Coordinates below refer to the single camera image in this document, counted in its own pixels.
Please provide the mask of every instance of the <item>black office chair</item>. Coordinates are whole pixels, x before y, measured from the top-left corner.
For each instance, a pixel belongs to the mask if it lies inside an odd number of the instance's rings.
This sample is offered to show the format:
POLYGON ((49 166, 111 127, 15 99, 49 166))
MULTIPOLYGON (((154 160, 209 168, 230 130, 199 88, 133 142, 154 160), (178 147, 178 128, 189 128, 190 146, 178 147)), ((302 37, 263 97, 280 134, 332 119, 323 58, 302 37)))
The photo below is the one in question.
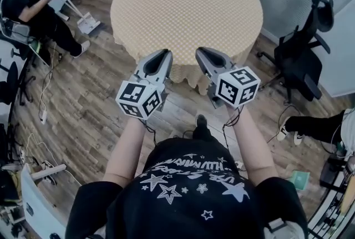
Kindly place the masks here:
POLYGON ((322 96, 318 88, 318 81, 322 72, 322 63, 311 49, 322 46, 328 54, 331 50, 327 43, 316 32, 328 32, 334 24, 333 0, 312 0, 312 10, 302 30, 295 30, 280 38, 279 46, 274 50, 274 56, 265 52, 258 52, 257 56, 265 56, 281 72, 275 78, 259 87, 263 90, 272 83, 284 78, 281 84, 287 89, 285 105, 291 104, 291 89, 298 89, 308 100, 322 96))
POLYGON ((26 87, 27 85, 36 79, 35 76, 31 76, 28 80, 26 80, 26 72, 29 70, 27 69, 28 63, 25 63, 25 66, 23 68, 23 71, 20 74, 20 77, 18 77, 18 70, 16 63, 13 62, 10 66, 9 69, 1 65, 1 59, 0 59, 0 69, 4 70, 7 72, 7 79, 6 82, 0 82, 0 102, 5 103, 7 105, 10 105, 15 102, 16 96, 17 96, 17 91, 20 89, 19 93, 19 100, 20 100, 20 105, 23 106, 25 103, 22 101, 22 96, 23 94, 25 95, 26 99, 28 102, 32 103, 33 98, 29 97, 26 87))

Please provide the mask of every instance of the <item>cable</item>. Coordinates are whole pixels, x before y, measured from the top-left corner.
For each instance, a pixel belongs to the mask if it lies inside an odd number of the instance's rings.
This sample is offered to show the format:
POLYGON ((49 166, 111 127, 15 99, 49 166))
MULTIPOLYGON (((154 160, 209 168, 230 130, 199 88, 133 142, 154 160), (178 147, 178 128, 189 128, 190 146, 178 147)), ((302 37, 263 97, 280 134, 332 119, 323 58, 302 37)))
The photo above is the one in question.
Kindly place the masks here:
POLYGON ((139 119, 140 122, 146 127, 147 131, 150 132, 150 133, 153 133, 154 136, 153 136, 153 142, 154 142, 154 146, 156 146, 156 140, 155 140, 155 136, 156 136, 156 130, 152 129, 150 126, 148 126, 146 124, 146 121, 142 121, 141 119, 139 119))
MULTIPOLYGON (((29 145, 29 139, 31 138, 31 136, 33 136, 33 139, 34 139, 36 145, 40 145, 40 144, 43 144, 43 145, 44 145, 44 147, 45 147, 45 148, 48 150, 48 152, 50 153, 50 155, 51 155, 51 157, 52 157, 54 163, 55 163, 57 166, 59 166, 59 164, 56 162, 56 160, 55 160, 55 158, 54 158, 54 156, 53 156, 53 153, 50 151, 50 149, 47 147, 47 145, 46 145, 43 141, 41 141, 41 142, 39 143, 39 142, 36 140, 36 138, 35 138, 35 136, 34 136, 33 133, 31 133, 31 134, 29 135, 28 139, 27 139, 26 156, 28 156, 28 145, 29 145)), ((67 172, 71 177, 73 177, 73 179, 81 186, 81 183, 77 180, 77 178, 74 177, 74 175, 73 175, 71 172, 69 172, 67 169, 65 169, 64 171, 67 172)))
POLYGON ((300 110, 297 109, 296 106, 294 106, 294 105, 292 105, 292 104, 290 104, 289 106, 287 106, 287 107, 285 108, 285 110, 282 111, 282 113, 281 113, 280 116, 278 117, 278 121, 277 121, 278 131, 277 131, 276 135, 274 135, 274 136, 273 136, 271 139, 269 139, 266 143, 269 143, 271 140, 273 140, 273 139, 279 134, 279 132, 280 132, 280 120, 281 120, 281 117, 282 117, 282 115, 286 112, 286 110, 287 110, 288 108, 290 108, 290 107, 295 108, 296 111, 298 112, 298 116, 301 116, 301 112, 300 112, 300 110))
POLYGON ((235 116, 234 119, 233 116, 231 118, 229 118, 229 120, 223 125, 222 127, 222 131, 223 131, 223 136, 224 136, 224 140, 226 141, 226 146, 227 146, 227 149, 228 149, 228 152, 231 154, 231 151, 229 150, 229 145, 227 143, 227 136, 226 136, 226 132, 225 132, 225 128, 226 126, 234 126, 235 124, 238 123, 239 121, 239 117, 240 117, 240 114, 242 113, 243 111, 243 108, 244 108, 244 105, 241 107, 241 109, 239 109, 239 107, 237 109, 235 109, 235 111, 238 110, 238 114, 235 116))
POLYGON ((41 105, 42 105, 42 104, 43 104, 43 106, 44 106, 44 111, 47 111, 47 106, 46 106, 45 103, 42 101, 43 94, 44 94, 45 90, 49 87, 49 83, 50 83, 50 81, 52 80, 53 71, 54 71, 55 68, 60 64, 60 63, 58 62, 58 64, 56 64, 55 66, 53 66, 54 55, 55 55, 55 53, 53 52, 53 56, 52 56, 52 68, 51 68, 51 70, 45 75, 45 77, 44 77, 44 79, 43 79, 43 83, 42 83, 42 92, 41 92, 41 94, 40 94, 39 105, 38 105, 38 117, 39 117, 40 121, 43 121, 43 119, 40 117, 40 108, 41 108, 41 105), (44 86, 45 80, 47 79, 48 76, 49 76, 49 81, 48 81, 47 85, 44 86))
POLYGON ((184 133, 182 134, 182 138, 183 139, 185 138, 185 134, 188 133, 188 132, 193 133, 194 131, 193 130, 185 130, 184 133))

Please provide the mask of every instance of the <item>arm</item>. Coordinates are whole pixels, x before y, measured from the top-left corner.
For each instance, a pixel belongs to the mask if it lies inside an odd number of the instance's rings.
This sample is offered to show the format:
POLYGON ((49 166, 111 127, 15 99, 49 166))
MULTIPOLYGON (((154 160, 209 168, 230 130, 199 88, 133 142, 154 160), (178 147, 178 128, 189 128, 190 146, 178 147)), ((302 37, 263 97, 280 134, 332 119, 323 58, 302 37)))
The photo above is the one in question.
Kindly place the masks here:
MULTIPOLYGON (((233 108, 227 108, 232 116, 233 108)), ((277 177, 271 151, 245 106, 233 129, 249 180, 257 186, 265 179, 277 177)))
POLYGON ((29 22, 34 16, 36 16, 51 0, 40 0, 31 7, 25 6, 18 16, 23 22, 29 22))
POLYGON ((125 187, 134 178, 144 134, 144 124, 130 118, 107 163, 103 181, 125 187))

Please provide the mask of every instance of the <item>beige tablecloth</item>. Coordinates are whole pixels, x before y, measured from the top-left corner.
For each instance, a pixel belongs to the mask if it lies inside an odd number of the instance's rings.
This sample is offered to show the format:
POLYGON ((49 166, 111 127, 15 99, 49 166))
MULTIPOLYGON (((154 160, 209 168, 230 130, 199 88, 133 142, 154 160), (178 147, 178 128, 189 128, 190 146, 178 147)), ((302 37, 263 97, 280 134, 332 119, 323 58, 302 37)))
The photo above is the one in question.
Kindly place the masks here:
POLYGON ((185 78, 206 94, 209 81, 195 59, 200 46, 244 62, 262 26, 259 0, 113 0, 111 23, 116 43, 138 62, 159 50, 173 52, 170 79, 185 78))

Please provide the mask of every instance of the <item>chair backrest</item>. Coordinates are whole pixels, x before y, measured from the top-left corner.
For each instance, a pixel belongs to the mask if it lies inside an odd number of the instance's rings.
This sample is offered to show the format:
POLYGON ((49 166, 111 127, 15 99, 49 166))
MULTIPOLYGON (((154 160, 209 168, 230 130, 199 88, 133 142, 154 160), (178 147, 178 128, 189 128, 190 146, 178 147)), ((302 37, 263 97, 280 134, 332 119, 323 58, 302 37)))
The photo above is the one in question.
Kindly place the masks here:
POLYGON ((312 0, 312 9, 301 30, 298 26, 290 39, 280 38, 280 45, 275 48, 277 66, 282 69, 293 60, 297 60, 304 50, 309 50, 308 43, 317 30, 328 32, 334 24, 333 0, 312 0))
POLYGON ((16 63, 13 62, 7 74, 6 82, 0 82, 0 103, 10 105, 14 102, 18 90, 18 70, 16 63))
POLYGON ((304 43, 308 44, 317 30, 328 32, 334 25, 333 0, 312 0, 312 9, 300 30, 304 43))

